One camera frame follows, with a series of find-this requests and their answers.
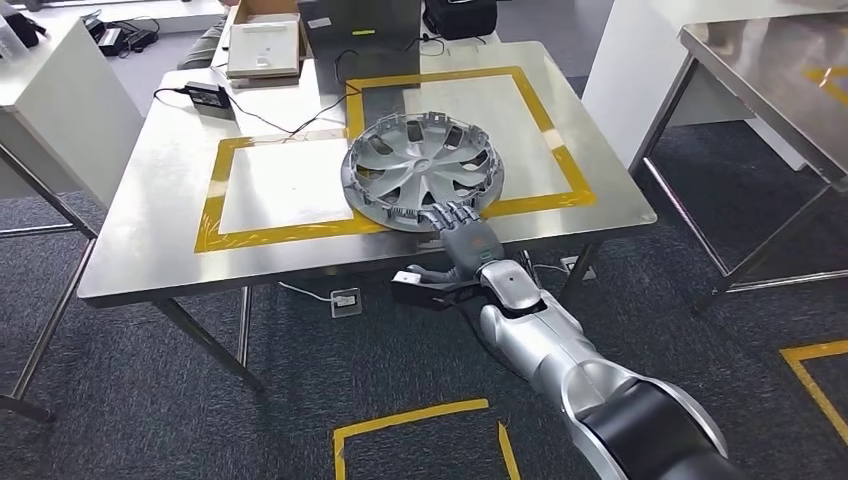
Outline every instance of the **black electronic device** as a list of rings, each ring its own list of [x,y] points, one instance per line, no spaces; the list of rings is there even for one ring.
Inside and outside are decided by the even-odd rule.
[[[107,28],[97,41],[97,47],[107,57],[117,57],[127,46],[127,34],[121,28]]]
[[[96,18],[83,20],[83,25],[85,25],[85,29],[88,30],[89,35],[91,35],[91,38],[93,38],[95,42],[99,42],[100,37],[102,37],[103,33],[106,31],[106,24]]]
[[[3,15],[3,19],[12,27],[12,31],[15,32],[15,35],[21,39],[21,43],[27,48],[38,45],[38,34],[47,34],[47,30],[44,27],[35,23],[32,19],[25,17],[15,10],[14,7],[3,1],[0,1],[0,15]]]
[[[200,82],[188,82],[183,92],[191,98],[197,113],[224,120],[235,120],[230,96],[221,85],[209,85]]]
[[[445,40],[482,37],[498,24],[496,0],[424,0],[424,25]]]

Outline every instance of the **yellow tape square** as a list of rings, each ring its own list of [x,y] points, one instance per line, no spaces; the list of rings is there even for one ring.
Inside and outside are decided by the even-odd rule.
[[[839,433],[839,436],[842,437],[842,440],[846,445],[848,445],[848,424],[845,423],[845,420],[839,415],[839,412],[824,394],[821,387],[819,387],[816,381],[813,380],[810,372],[808,372],[801,363],[804,360],[830,357],[833,355],[844,355],[846,353],[848,353],[848,340],[809,345],[806,347],[785,348],[780,351],[780,354],[783,355],[786,363],[788,363],[792,371],[795,372],[798,380],[800,380],[801,384],[804,385],[804,388],[810,392],[813,400],[815,400],[815,402],[819,405],[819,408],[822,409],[822,412],[824,412],[827,419],[833,425],[833,428],[836,429],[836,432]]]
[[[848,77],[848,67],[812,68],[804,76],[848,107],[848,92],[836,83],[837,79]]]
[[[366,422],[348,425],[346,427],[337,428],[333,431],[333,462],[335,464],[336,480],[345,480],[345,458],[344,458],[344,442],[345,439],[354,435],[381,430],[386,427],[393,427],[405,423],[417,422],[426,418],[439,417],[450,415],[453,413],[469,412],[473,410],[481,410],[489,408],[489,401],[485,398],[476,400],[466,400],[464,402],[446,403],[436,405],[434,407],[422,408],[411,412],[398,413],[389,415],[388,417],[368,420]],[[515,463],[515,455],[512,453],[512,445],[509,443],[509,436],[506,433],[506,427],[498,422],[498,443],[501,447],[501,453],[504,457],[506,470],[510,480],[521,480],[521,475],[518,472],[518,465]]]
[[[571,152],[562,143],[548,112],[545,111],[524,70],[518,66],[482,68],[443,73],[416,75],[398,75],[348,81],[347,92],[347,138],[354,139],[365,129],[365,110],[362,95],[357,93],[368,88],[391,87],[446,80],[462,80],[493,76],[508,76],[517,87],[521,98],[530,111],[533,121],[551,148],[551,156],[571,187],[570,192],[540,195],[536,197],[497,200],[482,212],[484,218],[516,215],[522,213],[552,210],[557,208],[591,205],[595,194],[589,188]],[[369,234],[385,231],[385,227],[374,223],[354,209],[353,218],[309,225],[262,228],[241,232],[220,233],[224,198],[230,179],[235,150],[254,146],[256,139],[251,137],[225,139],[219,143],[218,155],[209,182],[209,192],[203,205],[200,225],[195,242],[195,253],[205,253],[231,248],[255,247],[274,243],[338,235]]]

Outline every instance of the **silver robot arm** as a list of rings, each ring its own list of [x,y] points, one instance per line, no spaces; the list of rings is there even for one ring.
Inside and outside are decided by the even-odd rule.
[[[484,341],[562,415],[575,446],[602,480],[737,480],[715,422],[680,388],[605,359],[580,323],[516,262],[468,206],[426,212],[454,262],[449,272],[411,265],[392,293],[442,310],[485,295]]]
[[[577,319],[518,263],[488,263],[479,278],[497,304],[480,312],[485,340],[561,412],[600,478],[744,478],[698,402],[601,356]]]

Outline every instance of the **power outlet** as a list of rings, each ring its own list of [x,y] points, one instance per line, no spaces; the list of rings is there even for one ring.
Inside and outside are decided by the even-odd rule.
[[[564,268],[569,275],[571,275],[571,269],[574,268],[574,264],[577,263],[577,257],[566,257],[559,259],[560,265]],[[595,280],[598,276],[595,274],[595,269],[589,267],[589,270],[586,271],[586,275],[583,275],[583,280]]]
[[[358,288],[330,292],[330,312],[333,318],[351,317],[362,313],[362,296]]]

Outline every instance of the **black case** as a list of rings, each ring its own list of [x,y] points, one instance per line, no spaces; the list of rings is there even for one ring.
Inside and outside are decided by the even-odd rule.
[[[6,22],[12,27],[12,30],[18,34],[18,38],[26,45],[27,48],[32,48],[38,45],[38,31],[41,27],[27,17],[16,13],[8,17],[4,17]]]
[[[445,40],[489,35],[498,24],[496,0],[425,0],[424,5],[424,25]]]

